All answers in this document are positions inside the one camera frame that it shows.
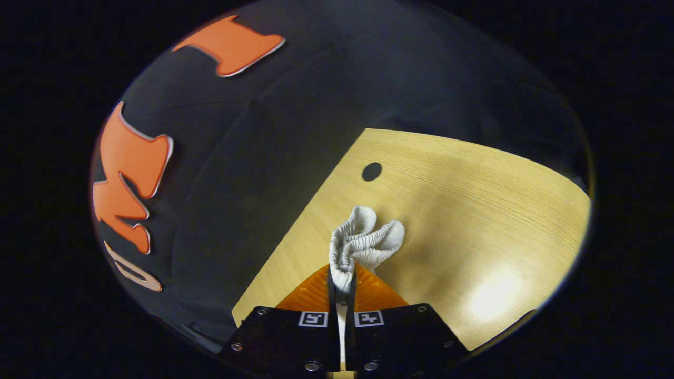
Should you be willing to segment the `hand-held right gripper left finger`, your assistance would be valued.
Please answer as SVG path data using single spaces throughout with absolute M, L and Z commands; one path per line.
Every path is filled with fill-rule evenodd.
M 219 352 L 243 376 L 331 376 L 340 369 L 339 318 L 330 267 L 275 306 L 256 306 Z

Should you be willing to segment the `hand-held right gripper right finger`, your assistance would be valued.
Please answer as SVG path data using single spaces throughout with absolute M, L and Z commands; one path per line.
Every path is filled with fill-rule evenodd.
M 356 265 L 345 321 L 347 370 L 357 376 L 440 376 L 468 357 L 431 305 L 409 304 Z

